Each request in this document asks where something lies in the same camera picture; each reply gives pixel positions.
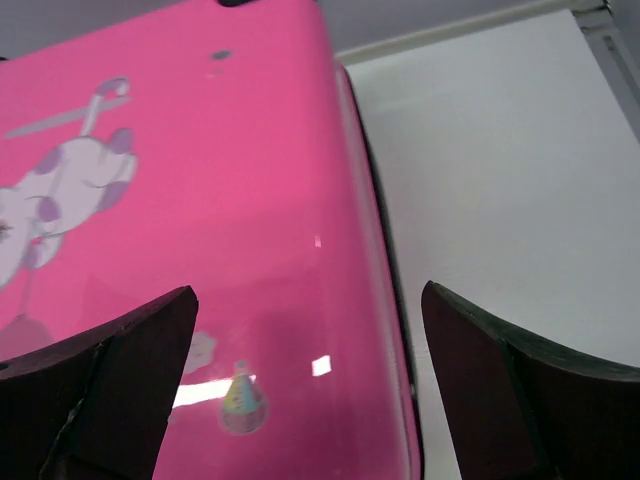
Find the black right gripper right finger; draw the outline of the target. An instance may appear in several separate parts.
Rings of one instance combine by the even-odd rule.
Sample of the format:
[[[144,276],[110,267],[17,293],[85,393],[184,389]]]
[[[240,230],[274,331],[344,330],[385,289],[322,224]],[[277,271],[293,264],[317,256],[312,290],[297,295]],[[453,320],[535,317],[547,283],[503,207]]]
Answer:
[[[428,282],[423,325],[464,479],[636,479],[639,370]]]

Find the pink suitcase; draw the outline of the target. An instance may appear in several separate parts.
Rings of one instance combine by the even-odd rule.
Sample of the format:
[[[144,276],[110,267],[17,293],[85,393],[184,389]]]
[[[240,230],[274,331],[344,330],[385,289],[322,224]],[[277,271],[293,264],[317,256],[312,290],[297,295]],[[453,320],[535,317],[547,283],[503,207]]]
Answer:
[[[315,1],[181,1],[1,64],[1,363],[179,287],[150,479],[417,479],[406,321]]]

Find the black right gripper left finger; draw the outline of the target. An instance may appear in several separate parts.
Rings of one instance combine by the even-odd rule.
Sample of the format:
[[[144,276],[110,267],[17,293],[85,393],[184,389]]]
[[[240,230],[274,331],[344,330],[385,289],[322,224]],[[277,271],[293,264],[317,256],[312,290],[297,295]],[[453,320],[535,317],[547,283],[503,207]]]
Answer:
[[[152,478],[198,306],[179,287],[2,361],[2,478]]]

